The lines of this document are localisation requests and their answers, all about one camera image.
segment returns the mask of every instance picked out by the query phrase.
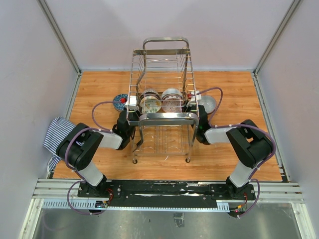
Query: blue patterned plate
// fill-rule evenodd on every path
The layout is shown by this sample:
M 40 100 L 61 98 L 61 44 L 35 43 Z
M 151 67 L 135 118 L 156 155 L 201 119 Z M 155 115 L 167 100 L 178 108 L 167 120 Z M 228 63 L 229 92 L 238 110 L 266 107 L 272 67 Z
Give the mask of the blue patterned plate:
M 125 98 L 126 101 L 127 101 L 127 99 L 128 99 L 128 94 L 119 94 L 119 95 L 117 95 L 117 96 L 114 97 L 113 101 L 121 101 L 121 98 Z M 121 111 L 124 110 L 124 105 L 125 105 L 125 103 L 113 103 L 113 105 L 114 105 L 114 108 L 115 108 L 117 111 L 121 112 Z

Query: red wire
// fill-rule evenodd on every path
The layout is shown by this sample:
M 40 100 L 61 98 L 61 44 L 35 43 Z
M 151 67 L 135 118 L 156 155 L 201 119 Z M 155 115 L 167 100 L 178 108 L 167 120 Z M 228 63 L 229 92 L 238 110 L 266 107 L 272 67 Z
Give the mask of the red wire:
M 246 201 L 244 204 L 240 205 L 241 207 L 244 207 L 246 205 L 246 203 L 248 202 L 248 195 L 247 193 L 244 193 L 244 197 L 246 198 Z
M 113 199 L 113 190 L 108 188 L 107 191 L 110 193 L 110 198 L 109 198 L 109 204 L 110 204 L 111 200 Z

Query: bowl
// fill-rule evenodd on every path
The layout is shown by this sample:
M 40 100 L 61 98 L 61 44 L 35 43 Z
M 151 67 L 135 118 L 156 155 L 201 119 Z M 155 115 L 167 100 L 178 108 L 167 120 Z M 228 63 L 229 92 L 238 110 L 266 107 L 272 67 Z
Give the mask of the bowl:
M 182 99 L 180 95 L 170 95 L 165 98 L 162 103 L 162 109 L 166 113 L 180 113 L 181 112 Z
M 204 106 L 207 114 L 213 113 L 216 108 L 216 100 L 212 96 L 202 96 L 198 104 Z
M 143 114 L 156 113 L 161 108 L 160 100 L 155 96 L 145 96 L 140 103 Z
M 161 99 L 163 100 L 166 95 L 171 95 L 171 94 L 180 94 L 180 91 L 179 91 L 179 89 L 176 89 L 176 88 L 168 88 L 161 95 Z
M 158 99 L 160 100 L 160 95 L 159 95 L 159 93 L 158 93 L 156 90 L 152 89 L 152 88 L 148 88 L 148 89 L 145 89 L 145 90 L 143 91 L 143 93 L 141 94 L 141 100 L 142 100 L 144 97 L 146 97 L 146 96 L 155 96 L 156 98 L 158 98 Z

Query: cable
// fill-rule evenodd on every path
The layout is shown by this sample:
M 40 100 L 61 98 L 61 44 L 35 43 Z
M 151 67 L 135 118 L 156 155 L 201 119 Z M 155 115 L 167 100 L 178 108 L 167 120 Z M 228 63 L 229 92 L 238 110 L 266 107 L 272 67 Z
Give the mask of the cable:
M 85 178 L 77 171 L 76 168 L 74 168 L 74 167 L 72 167 L 72 166 L 69 165 L 69 162 L 68 162 L 68 154 L 69 154 L 69 151 L 70 151 L 70 148 L 71 148 L 72 144 L 73 144 L 74 141 L 77 139 L 77 137 L 80 136 L 83 132 L 88 131 L 88 130 L 101 131 L 101 132 L 105 132 L 105 133 L 112 133 L 109 129 L 108 129 L 108 130 L 102 130 L 102 129 L 91 128 L 91 127 L 84 128 L 84 129 L 80 130 L 80 131 L 71 139 L 71 141 L 70 141 L 70 143 L 69 143 L 69 145 L 68 145 L 68 147 L 66 148 L 66 151 L 65 151 L 65 156 L 64 156 L 65 165 L 66 165 L 69 169 L 73 170 L 73 171 L 82 179 L 82 180 L 80 180 L 80 181 L 76 181 L 76 182 L 70 187 L 70 189 L 69 189 L 69 191 L 68 191 L 68 193 L 67 193 L 66 200 L 67 200 L 67 202 L 68 202 L 69 207 L 70 207 L 73 211 L 75 211 L 75 212 L 77 212 L 77 213 L 79 213 L 79 214 L 81 214 L 81 215 L 86 215 L 86 216 L 89 216 L 89 215 L 99 215 L 99 214 L 103 213 L 104 211 L 102 211 L 102 212 L 100 212 L 100 213 L 85 213 L 85 212 L 81 212 L 81 211 L 79 211 L 79 210 L 76 210 L 74 207 L 72 207 L 72 205 L 71 205 L 71 203 L 70 203 L 70 200 L 69 200 L 69 196 L 70 196 L 71 189 L 72 189 L 72 188 L 74 187 L 74 185 L 76 185 L 77 183 L 81 183 L 81 182 L 82 182 L 82 183 L 86 183 L 86 180 L 85 180 Z
M 110 198 L 109 198 L 109 205 L 111 204 L 111 200 L 113 199 L 113 195 L 114 195 L 114 193 L 113 193 L 113 190 L 112 189 L 110 189 L 110 188 L 108 188 L 107 189 L 107 191 L 109 192 L 109 194 L 110 194 Z
M 251 207 L 250 207 L 248 210 L 246 210 L 243 214 L 238 215 L 238 216 L 237 216 L 238 218 L 242 218 L 244 215 L 246 215 L 247 213 L 249 213 L 249 212 L 253 209 L 253 207 L 256 206 L 257 201 L 258 201 L 259 196 L 260 196 L 260 183 L 259 183 L 258 179 L 252 179 L 252 180 L 250 180 L 250 181 L 251 181 L 251 182 L 252 182 L 252 181 L 257 182 L 257 186 L 258 186 L 257 197 L 256 197 L 256 200 L 254 201 L 253 205 L 251 205 Z
M 94 124 L 96 124 L 98 127 L 100 127 L 101 129 L 104 129 L 104 130 L 109 130 L 109 129 L 102 127 L 101 125 L 99 125 L 99 124 L 96 122 L 96 120 L 95 120 L 95 118 L 94 118 L 94 110 L 95 110 L 95 108 L 96 108 L 97 106 L 102 105 L 102 104 L 107 104 L 107 103 L 116 104 L 116 103 L 123 103 L 123 102 L 121 102 L 121 101 L 102 101 L 102 102 L 97 103 L 97 104 L 92 108 L 92 120 L 93 120 Z
M 79 180 L 79 181 L 76 181 L 75 183 L 73 183 L 72 186 L 69 188 L 68 194 L 66 195 L 66 201 L 68 202 L 68 205 L 69 205 L 69 207 L 71 208 L 71 210 L 75 211 L 75 212 L 78 213 L 78 214 L 85 215 L 85 216 L 100 215 L 100 214 L 104 213 L 104 210 L 101 211 L 101 212 L 99 212 L 99 213 L 85 213 L 85 212 L 81 212 L 81 211 L 79 211 L 79 210 L 76 210 L 76 209 L 71 205 L 70 199 L 69 199 L 69 197 L 70 197 L 70 192 L 71 192 L 72 188 L 73 188 L 76 184 L 78 184 L 78 183 L 85 183 L 85 181 Z
M 244 197 L 245 197 L 245 202 L 239 206 L 237 206 L 236 208 L 229 208 L 230 211 L 237 211 L 238 209 L 241 209 L 245 206 L 245 209 L 247 209 L 247 202 L 248 202 L 248 195 L 247 193 L 244 193 Z
M 65 151 L 65 156 L 64 156 L 64 162 L 65 162 L 65 165 L 73 170 L 82 180 L 85 181 L 85 178 L 82 177 L 82 175 L 72 166 L 69 165 L 69 162 L 68 162 L 68 155 L 69 155 L 69 151 L 70 151 L 70 148 L 72 146 L 72 144 L 74 143 L 74 141 L 77 139 L 78 136 L 80 136 L 83 132 L 85 131 L 88 131 L 88 130 L 94 130 L 94 131 L 100 131 L 100 132 L 104 132 L 104 133 L 112 133 L 109 129 L 106 129 L 106 130 L 102 130 L 102 129 L 98 129 L 98 128 L 91 128 L 91 127 L 88 127 L 88 128 L 84 128 L 82 130 L 80 130 L 70 141 L 68 147 L 66 148 L 66 151 Z
M 211 91 L 211 90 L 220 90 L 220 99 L 219 99 L 219 102 L 218 102 L 216 108 L 213 110 L 213 112 L 212 112 L 212 114 L 211 114 L 211 116 L 210 116 L 210 118 L 209 118 L 209 120 L 208 120 L 209 126 L 210 126 L 210 127 L 213 127 L 213 125 L 211 124 L 211 120 L 213 119 L 214 115 L 215 115 L 216 112 L 218 111 L 219 106 L 220 106 L 220 104 L 221 104 L 221 102 L 222 102 L 222 100 L 223 100 L 223 95 L 224 95 L 223 90 L 222 90 L 220 87 L 216 86 L 216 87 L 211 87 L 211 88 L 209 88 L 209 89 L 200 91 L 200 92 L 197 93 L 197 94 L 200 95 L 200 94 L 202 94 L 202 93 L 205 93 L 205 92 Z
M 239 123 L 239 124 L 230 124 L 230 125 L 223 125 L 223 126 L 213 126 L 213 128 L 230 128 L 230 127 L 246 127 L 246 128 L 252 128 L 252 129 L 255 129 L 261 133 L 263 133 L 265 136 L 267 136 L 269 138 L 269 140 L 271 141 L 272 145 L 273 145 L 273 151 L 268 155 L 268 157 L 261 161 L 257 167 L 252 171 L 252 173 L 249 175 L 248 179 L 251 179 L 253 177 L 253 175 L 256 173 L 256 171 L 264 164 L 266 163 L 272 156 L 275 155 L 276 153 L 276 150 L 277 150 L 277 147 L 276 147 L 276 142 L 275 140 L 271 137 L 271 135 L 265 131 L 263 131 L 262 129 L 258 128 L 258 127 L 255 127 L 255 126 L 252 126 L 252 125 L 247 125 L 247 124 L 242 124 L 242 123 Z

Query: decorative plate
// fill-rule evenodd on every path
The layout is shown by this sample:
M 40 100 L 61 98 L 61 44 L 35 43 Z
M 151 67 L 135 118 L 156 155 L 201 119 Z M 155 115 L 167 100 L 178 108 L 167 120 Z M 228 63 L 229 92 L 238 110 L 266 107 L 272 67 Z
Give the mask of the decorative plate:
M 145 96 L 141 100 L 140 106 L 142 107 L 142 113 L 156 113 L 161 108 L 161 102 L 155 96 Z
M 128 94 L 119 94 L 119 95 L 114 97 L 113 101 L 121 101 L 121 98 L 125 98 L 125 101 L 127 101 Z M 117 111 L 121 112 L 124 110 L 125 103 L 113 103 L 113 105 Z
M 161 99 L 162 100 L 164 100 L 164 97 L 166 96 L 166 95 L 171 95 L 171 94 L 180 94 L 180 91 L 179 91 L 179 89 L 176 89 L 176 88 L 168 88 L 167 90 L 165 90 L 164 92 L 163 92 L 163 94 L 161 95 Z
M 159 93 L 152 88 L 145 89 L 144 92 L 141 94 L 141 99 L 144 98 L 145 96 L 148 96 L 148 95 L 153 95 L 160 100 Z
M 182 102 L 179 95 L 168 96 L 162 103 L 162 109 L 167 113 L 180 113 L 181 104 Z

